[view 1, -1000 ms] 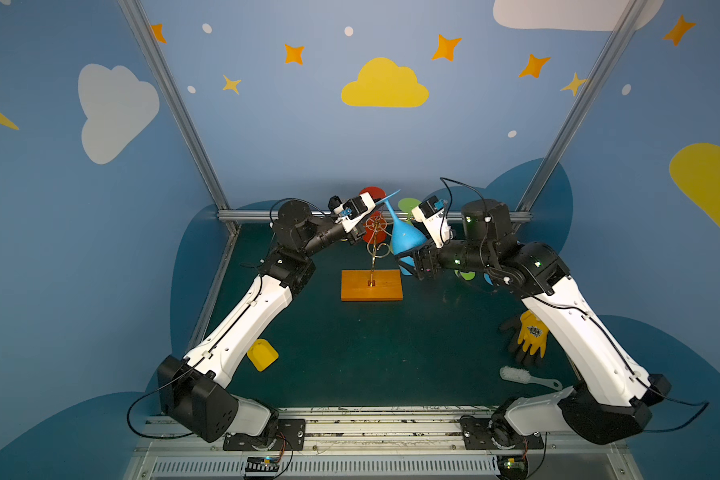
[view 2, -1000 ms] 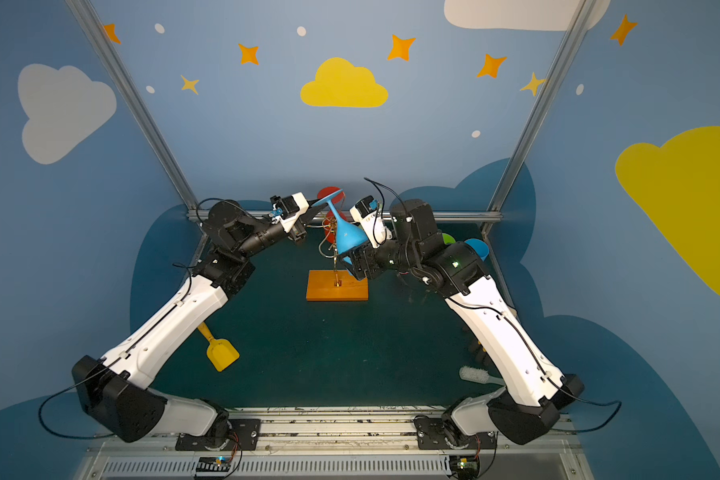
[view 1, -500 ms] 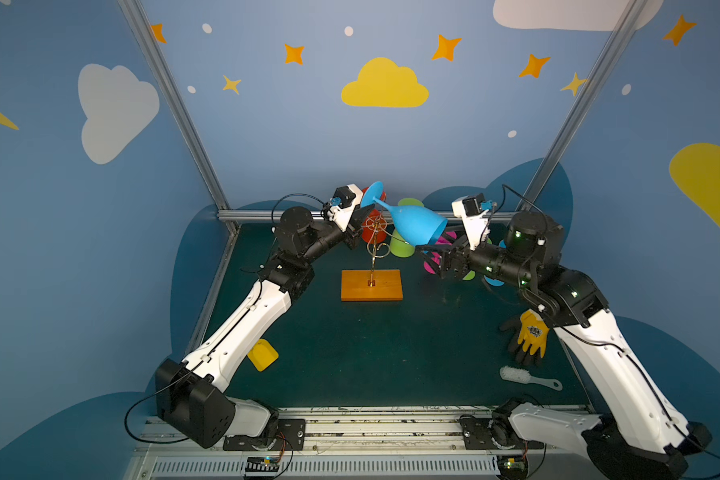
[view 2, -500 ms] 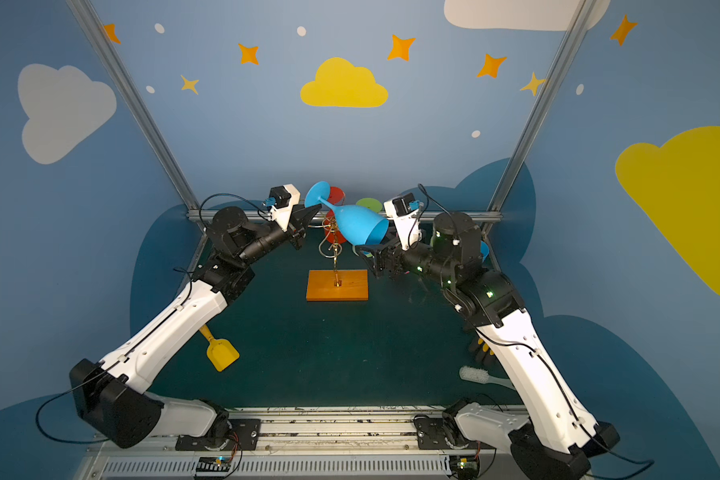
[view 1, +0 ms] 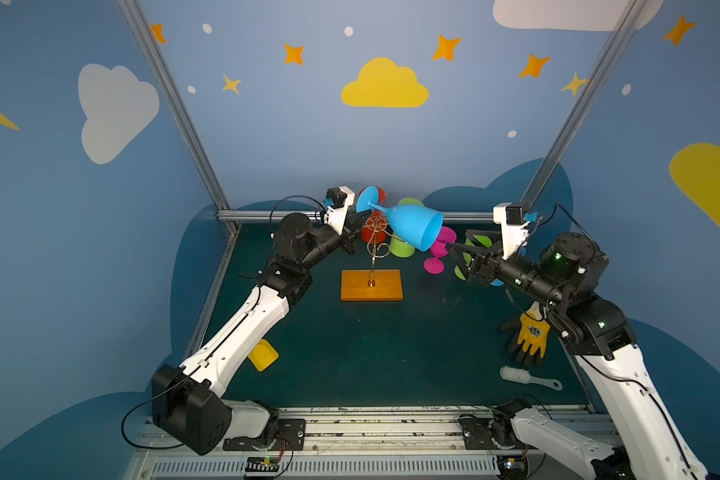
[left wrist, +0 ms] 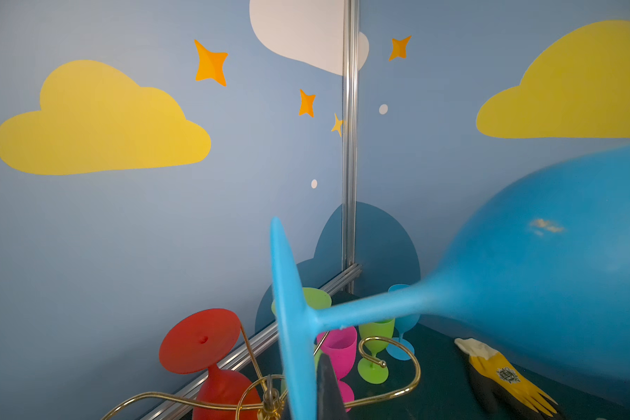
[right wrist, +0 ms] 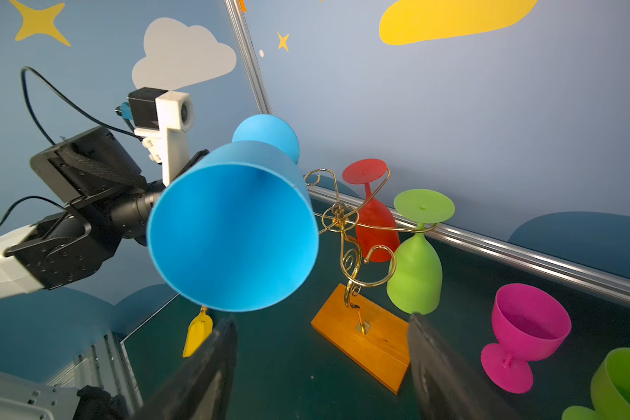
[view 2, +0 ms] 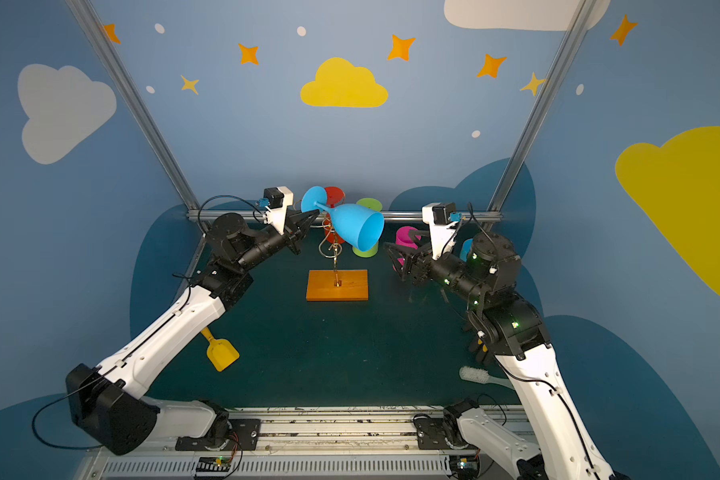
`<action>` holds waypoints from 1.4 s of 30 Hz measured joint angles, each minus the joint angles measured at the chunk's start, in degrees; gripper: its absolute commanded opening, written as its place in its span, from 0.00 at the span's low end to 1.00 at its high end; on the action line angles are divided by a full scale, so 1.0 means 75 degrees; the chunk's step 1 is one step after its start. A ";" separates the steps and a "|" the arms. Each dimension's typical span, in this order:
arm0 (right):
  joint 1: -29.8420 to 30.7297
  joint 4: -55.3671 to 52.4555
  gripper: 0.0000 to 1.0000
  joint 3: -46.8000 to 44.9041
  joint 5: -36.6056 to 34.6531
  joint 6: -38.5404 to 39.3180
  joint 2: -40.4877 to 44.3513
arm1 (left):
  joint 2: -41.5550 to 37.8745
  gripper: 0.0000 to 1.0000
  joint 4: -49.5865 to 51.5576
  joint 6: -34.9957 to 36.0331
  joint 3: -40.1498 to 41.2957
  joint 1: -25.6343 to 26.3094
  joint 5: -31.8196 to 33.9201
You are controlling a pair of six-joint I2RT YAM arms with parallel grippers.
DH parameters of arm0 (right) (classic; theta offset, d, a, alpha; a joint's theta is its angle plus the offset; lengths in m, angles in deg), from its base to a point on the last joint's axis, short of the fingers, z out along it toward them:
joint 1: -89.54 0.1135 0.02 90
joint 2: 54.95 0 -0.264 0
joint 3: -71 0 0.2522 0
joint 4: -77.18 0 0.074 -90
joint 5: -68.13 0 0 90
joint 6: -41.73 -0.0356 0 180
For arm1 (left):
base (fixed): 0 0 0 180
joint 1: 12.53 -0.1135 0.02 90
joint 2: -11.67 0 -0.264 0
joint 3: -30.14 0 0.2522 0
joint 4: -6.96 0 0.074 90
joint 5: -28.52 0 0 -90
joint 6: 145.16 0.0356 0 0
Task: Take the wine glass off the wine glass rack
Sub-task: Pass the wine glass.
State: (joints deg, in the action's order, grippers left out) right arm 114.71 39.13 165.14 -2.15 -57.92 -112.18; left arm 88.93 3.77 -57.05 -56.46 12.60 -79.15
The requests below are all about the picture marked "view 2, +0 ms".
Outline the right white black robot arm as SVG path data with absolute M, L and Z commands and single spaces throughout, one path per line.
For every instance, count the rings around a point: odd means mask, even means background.
M 433 281 L 466 303 L 479 360 L 494 360 L 522 403 L 534 438 L 528 441 L 465 400 L 444 411 L 446 437 L 476 447 L 515 479 L 620 479 L 589 435 L 557 363 L 549 331 L 536 307 L 516 290 L 521 258 L 510 240 L 493 232 L 473 237 L 465 259 L 437 254 L 432 236 L 415 247 L 384 249 L 402 279 Z

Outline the green wine glass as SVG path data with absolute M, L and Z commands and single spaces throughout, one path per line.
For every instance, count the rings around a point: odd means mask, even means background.
M 359 199 L 357 201 L 357 204 L 361 205 L 363 207 L 366 207 L 368 209 L 377 211 L 377 212 L 381 212 L 383 209 L 383 205 L 382 205 L 381 201 L 379 201 L 378 199 L 375 199 L 375 198 L 370 198 L 370 197 Z M 378 252 L 378 244 L 377 243 L 375 243 L 370 249 L 368 249 L 366 251 L 361 251 L 361 250 L 357 249 L 356 247 L 353 248 L 353 253 L 360 258 L 371 258 L 371 257 L 375 256 L 377 252 Z

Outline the red wine glass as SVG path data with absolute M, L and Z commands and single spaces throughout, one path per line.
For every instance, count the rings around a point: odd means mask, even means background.
M 327 205 L 330 208 L 334 208 L 337 205 L 341 205 L 344 203 L 345 193 L 341 188 L 336 186 L 328 186 L 325 188 L 325 190 L 327 194 Z M 326 214 L 323 220 L 323 230 L 326 234 L 326 239 L 328 242 L 337 244 L 344 243 L 344 240 L 333 230 L 332 221 L 329 214 Z

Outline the blue wine glass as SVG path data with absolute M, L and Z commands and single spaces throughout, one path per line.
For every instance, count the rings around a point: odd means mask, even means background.
M 376 245 L 383 233 L 385 220 L 381 212 L 354 203 L 330 207 L 327 192 L 320 186 L 306 191 L 301 207 L 303 211 L 318 209 L 327 214 L 336 234 L 362 252 Z
M 462 244 L 459 258 L 464 262 L 466 262 L 468 260 L 468 257 L 471 252 L 472 243 L 473 243 L 473 239 L 469 238 L 469 239 L 465 240 Z

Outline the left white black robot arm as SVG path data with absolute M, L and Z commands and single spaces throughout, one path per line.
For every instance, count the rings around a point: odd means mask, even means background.
M 144 395 L 161 371 L 251 286 L 251 270 L 283 249 L 299 253 L 318 217 L 316 209 L 286 209 L 282 225 L 255 230 L 239 214 L 218 217 L 205 235 L 206 266 L 180 298 L 126 346 L 94 367 L 79 364 L 66 376 L 72 422 L 116 455 L 140 446 L 160 409 Z

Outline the pink wine glass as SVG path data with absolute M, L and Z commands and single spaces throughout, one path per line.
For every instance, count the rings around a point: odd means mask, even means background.
M 416 257 L 416 255 L 417 255 L 416 251 L 419 248 L 419 242 L 422 238 L 408 238 L 406 235 L 406 230 L 408 227 L 413 227 L 413 226 L 403 226 L 397 230 L 395 243 L 397 243 L 398 245 L 402 245 L 402 246 L 406 246 L 406 247 L 410 248 L 410 257 L 409 257 L 409 259 L 410 259 L 410 258 Z

